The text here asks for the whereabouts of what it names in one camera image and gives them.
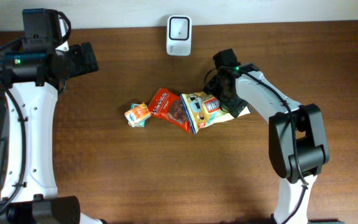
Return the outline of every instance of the white wall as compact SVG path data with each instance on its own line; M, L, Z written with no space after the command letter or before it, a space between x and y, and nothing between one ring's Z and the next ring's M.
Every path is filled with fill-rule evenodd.
M0 30L22 30L22 10L63 11L74 29L164 26L185 14L193 25L358 19L358 0L0 0Z

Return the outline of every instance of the small orange snack box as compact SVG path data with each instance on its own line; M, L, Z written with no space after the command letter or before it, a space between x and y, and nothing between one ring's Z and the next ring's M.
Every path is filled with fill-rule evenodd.
M147 109L146 104L142 103L139 106L126 111L124 115L127 118L129 125L135 127L140 122L149 118L152 114L150 113L149 109Z

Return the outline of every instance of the wooden surface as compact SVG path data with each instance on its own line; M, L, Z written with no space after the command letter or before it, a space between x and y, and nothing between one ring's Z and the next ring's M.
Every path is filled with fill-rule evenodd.
M0 45L21 34L0 33ZM100 71L74 78L53 122L59 196L109 223L217 223L267 218L278 177L268 126L254 112L184 132L157 118L130 128L123 114L160 87L201 91L212 56L233 48L290 98L323 112L330 162L311 193L310 219L358 223L358 21L196 26L189 57L165 52L165 28L74 30Z

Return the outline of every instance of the red snack bag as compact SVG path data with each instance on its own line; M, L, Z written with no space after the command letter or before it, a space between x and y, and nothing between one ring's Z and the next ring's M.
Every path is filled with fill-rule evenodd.
M185 107L179 96L171 93L166 88L160 88L149 103L149 111L152 116L169 120L180 126L185 131L190 131L189 121Z

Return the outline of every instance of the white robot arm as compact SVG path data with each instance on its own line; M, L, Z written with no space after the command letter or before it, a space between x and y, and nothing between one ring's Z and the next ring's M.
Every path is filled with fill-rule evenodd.
M0 223L106 223L81 213L75 196L58 197L52 165L59 85L99 70L91 44L68 46L71 24L62 12L25 9L23 20L25 51L8 52L0 76L9 113Z
M285 96L280 90L276 89L272 84L270 84L261 71L251 71L248 72L248 74L272 87L279 95L281 95L283 99L285 99L285 101L287 101L292 111L298 110L299 106L301 106L299 102ZM277 96L275 96L264 86L259 85L254 79L247 75L241 75L241 77L236 79L236 91L237 95L252 105L268 123L269 118L276 115L277 113L288 113L287 109L283 106L282 102L277 98ZM291 219L289 219L289 221L287 221L287 224L308 223L306 211L308 208L311 187L317 179L317 175L309 175L305 177L305 179L309 183L308 190L306 191L305 196L303 196L303 200L298 211ZM291 184L287 179L280 178L278 203L277 208L273 214L277 224L283 223L291 215L297 206L301 193L301 180Z
M213 59L218 74L204 90L219 99L234 117L246 101L269 124L269 157L280 177L272 223L307 224L312 185L329 160L319 108L303 106L284 95L255 65L241 65L232 49L219 52ZM305 132L305 137L295 139L295 129Z

